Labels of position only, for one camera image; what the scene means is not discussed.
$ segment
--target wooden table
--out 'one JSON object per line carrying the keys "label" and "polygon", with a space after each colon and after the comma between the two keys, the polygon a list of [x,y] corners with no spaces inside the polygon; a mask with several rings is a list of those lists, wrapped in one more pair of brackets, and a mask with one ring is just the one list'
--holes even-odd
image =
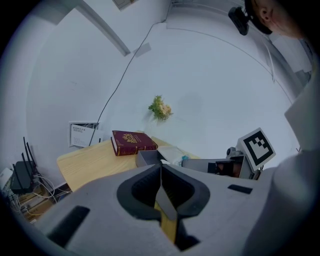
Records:
{"label": "wooden table", "polygon": [[[171,146],[156,137],[151,138],[158,146]],[[186,151],[183,152],[193,159],[199,158]],[[111,140],[106,140],[60,156],[57,165],[70,189],[76,191],[90,181],[137,168],[136,157],[136,155],[116,156]],[[154,208],[161,211],[161,228],[174,243],[177,222],[169,220],[157,202]]]}

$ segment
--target wall outlet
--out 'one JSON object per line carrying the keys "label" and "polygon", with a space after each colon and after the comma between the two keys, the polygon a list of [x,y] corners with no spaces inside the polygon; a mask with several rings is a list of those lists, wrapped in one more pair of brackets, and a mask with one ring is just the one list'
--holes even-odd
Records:
{"label": "wall outlet", "polygon": [[[97,125],[97,121],[70,121],[69,122],[69,127],[68,127],[68,145],[69,145],[69,148],[75,146],[75,145],[73,145],[71,143],[71,141],[72,141],[72,138],[71,138],[71,130],[72,130],[72,128],[71,128],[71,126],[72,125],[77,125],[77,126],[82,126],[82,127],[94,129],[96,127],[96,125]],[[101,130],[100,122],[98,122],[96,130]]]}

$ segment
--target black cable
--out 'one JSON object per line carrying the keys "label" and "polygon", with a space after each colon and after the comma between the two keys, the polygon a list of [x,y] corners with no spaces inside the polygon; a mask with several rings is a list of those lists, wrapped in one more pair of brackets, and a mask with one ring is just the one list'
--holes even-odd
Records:
{"label": "black cable", "polygon": [[95,135],[95,132],[96,132],[96,128],[97,128],[98,125],[99,125],[100,118],[101,118],[103,112],[105,111],[105,108],[106,108],[106,106],[108,105],[109,101],[111,100],[112,96],[115,94],[115,92],[117,91],[119,85],[121,84],[122,79],[124,78],[124,76],[125,76],[125,74],[126,74],[126,72],[127,72],[127,69],[128,69],[129,66],[130,66],[130,63],[133,61],[133,59],[134,59],[134,57],[136,56],[137,52],[139,52],[141,46],[144,44],[145,40],[146,40],[147,37],[149,36],[150,31],[152,30],[152,28],[154,27],[154,25],[160,24],[160,23],[164,23],[164,22],[167,20],[168,15],[169,15],[169,11],[170,11],[170,7],[171,7],[171,3],[169,4],[169,8],[168,8],[168,11],[167,11],[167,13],[166,13],[165,19],[164,19],[163,21],[161,21],[161,22],[154,23],[154,24],[150,27],[148,33],[146,34],[146,37],[143,39],[143,41],[142,41],[142,43],[140,44],[139,48],[135,51],[135,53],[133,54],[133,56],[132,56],[131,60],[129,61],[128,65],[126,66],[126,68],[125,68],[125,70],[124,70],[124,73],[123,73],[123,75],[122,75],[122,77],[121,77],[121,79],[120,79],[120,82],[118,83],[117,87],[115,88],[114,92],[111,94],[110,98],[108,99],[108,101],[106,102],[106,104],[104,105],[104,107],[103,107],[103,109],[102,109],[102,111],[101,111],[101,113],[100,113],[100,116],[99,116],[99,118],[98,118],[98,121],[96,122],[96,126],[94,127],[94,130],[93,130],[93,133],[92,133],[92,136],[91,136],[91,139],[90,139],[89,146],[91,145],[92,139],[94,138],[94,135]]}

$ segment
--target red book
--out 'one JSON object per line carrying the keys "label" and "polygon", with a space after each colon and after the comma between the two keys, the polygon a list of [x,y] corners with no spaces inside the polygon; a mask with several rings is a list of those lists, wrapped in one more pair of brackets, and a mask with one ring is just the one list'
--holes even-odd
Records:
{"label": "red book", "polygon": [[113,130],[111,142],[116,156],[136,155],[138,151],[156,150],[158,145],[145,133]]}

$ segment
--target book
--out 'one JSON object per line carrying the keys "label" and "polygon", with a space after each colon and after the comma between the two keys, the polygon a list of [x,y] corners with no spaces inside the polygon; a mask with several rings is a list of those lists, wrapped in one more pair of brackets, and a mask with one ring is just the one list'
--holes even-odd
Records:
{"label": "book", "polygon": [[113,130],[111,142],[116,156],[136,155],[138,151],[157,150],[158,145],[145,133]]}

